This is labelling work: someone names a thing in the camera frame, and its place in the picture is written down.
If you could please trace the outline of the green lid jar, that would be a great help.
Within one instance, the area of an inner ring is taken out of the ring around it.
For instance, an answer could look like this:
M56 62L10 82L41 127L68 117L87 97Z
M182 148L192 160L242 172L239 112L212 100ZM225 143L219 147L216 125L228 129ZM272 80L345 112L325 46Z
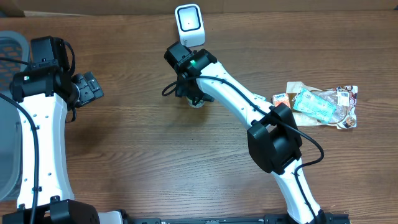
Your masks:
M191 100L187 98L187 101L192 108L201 108L205 104L204 100Z

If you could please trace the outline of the orange white tissue pack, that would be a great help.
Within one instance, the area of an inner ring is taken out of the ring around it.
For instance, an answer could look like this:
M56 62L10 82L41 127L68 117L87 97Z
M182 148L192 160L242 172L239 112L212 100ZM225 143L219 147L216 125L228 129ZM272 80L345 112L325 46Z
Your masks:
M291 108L290 98L287 93L281 93L281 94L272 96L272 104L274 106L278 106L282 103L285 104L286 106L288 106L289 108Z

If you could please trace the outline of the teal tissue pack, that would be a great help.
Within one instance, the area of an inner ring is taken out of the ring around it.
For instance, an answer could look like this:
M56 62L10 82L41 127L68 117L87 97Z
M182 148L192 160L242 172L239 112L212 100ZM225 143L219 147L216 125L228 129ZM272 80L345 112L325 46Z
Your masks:
M294 97L293 109L315 118L323 124L328 124L336 111L336 106L314 95L311 91L302 89Z

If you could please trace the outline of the beige plastic pouch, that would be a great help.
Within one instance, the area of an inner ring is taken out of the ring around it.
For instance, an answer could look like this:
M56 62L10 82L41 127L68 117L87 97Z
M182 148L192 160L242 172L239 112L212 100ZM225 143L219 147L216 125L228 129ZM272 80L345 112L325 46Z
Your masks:
M302 89L307 89L314 95L317 95L336 106L336 111L328 124L323 124L319 120L293 109L294 97ZM293 116L295 118L295 122L299 126L325 125L334 126L337 129L351 129L357 127L355 109L358 97L358 87L356 85L345 85L321 90L307 86L302 82L287 82L285 93L289 95Z

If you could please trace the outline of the blue Kleenex tissue pack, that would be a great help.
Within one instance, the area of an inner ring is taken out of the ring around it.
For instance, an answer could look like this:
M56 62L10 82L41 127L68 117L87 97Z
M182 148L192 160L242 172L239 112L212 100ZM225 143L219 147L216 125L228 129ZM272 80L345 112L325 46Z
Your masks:
M261 96L261 95L255 94L255 93L254 93L254 96L255 96L255 99L257 99L257 100L267 101L265 96Z

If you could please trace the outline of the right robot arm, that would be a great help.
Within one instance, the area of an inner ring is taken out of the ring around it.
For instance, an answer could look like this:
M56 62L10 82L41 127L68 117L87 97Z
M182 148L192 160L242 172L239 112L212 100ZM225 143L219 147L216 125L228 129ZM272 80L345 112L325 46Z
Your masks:
M326 215L315 201L303 174L302 140L315 140L298 130L292 110L274 106L235 80L217 58L205 49L192 51L176 42L164 59L177 74L162 96L186 97L192 107L219 101L247 131L249 155L264 172L272 174L285 198L292 223L325 223Z

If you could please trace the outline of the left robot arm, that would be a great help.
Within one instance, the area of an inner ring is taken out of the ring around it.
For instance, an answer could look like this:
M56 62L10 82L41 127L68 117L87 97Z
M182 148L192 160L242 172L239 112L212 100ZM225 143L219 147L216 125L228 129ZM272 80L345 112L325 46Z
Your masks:
M58 37L31 40L33 61L14 75L11 97L22 129L22 185L18 209L3 223L128 223L122 210L98 212L78 202L70 185L65 150L67 113L101 98L92 72L75 73L71 45Z

